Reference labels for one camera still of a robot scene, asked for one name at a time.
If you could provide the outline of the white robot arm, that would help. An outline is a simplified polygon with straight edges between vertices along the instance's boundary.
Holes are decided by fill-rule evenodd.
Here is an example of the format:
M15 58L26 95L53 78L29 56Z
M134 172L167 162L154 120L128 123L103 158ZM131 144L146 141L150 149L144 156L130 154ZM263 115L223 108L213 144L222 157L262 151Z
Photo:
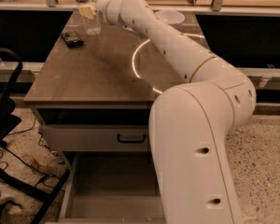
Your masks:
M244 224L224 142L253 114L250 79L145 0L90 0L78 11L147 37L183 80L158 96L148 125L167 224Z

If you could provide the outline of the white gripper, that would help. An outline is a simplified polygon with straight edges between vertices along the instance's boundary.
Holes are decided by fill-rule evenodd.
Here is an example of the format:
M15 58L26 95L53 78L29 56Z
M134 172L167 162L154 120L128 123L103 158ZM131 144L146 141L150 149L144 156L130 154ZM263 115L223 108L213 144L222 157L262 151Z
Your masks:
M100 22L109 24L107 17L107 6L110 0L97 0L94 4L80 4L77 6L78 12L81 16L94 20L97 14Z

